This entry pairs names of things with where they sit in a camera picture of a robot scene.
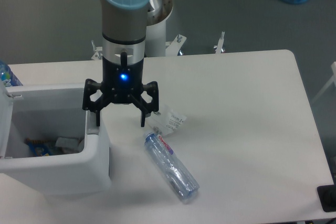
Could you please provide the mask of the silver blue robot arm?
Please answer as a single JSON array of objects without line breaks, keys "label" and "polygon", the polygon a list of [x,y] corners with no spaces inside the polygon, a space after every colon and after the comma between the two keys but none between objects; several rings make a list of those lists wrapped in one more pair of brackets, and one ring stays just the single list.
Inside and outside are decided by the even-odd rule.
[{"label": "silver blue robot arm", "polygon": [[109,104],[133,104],[141,121],[159,110],[158,84],[143,84],[146,28],[150,0],[100,0],[102,81],[85,81],[82,108],[96,116]]}]

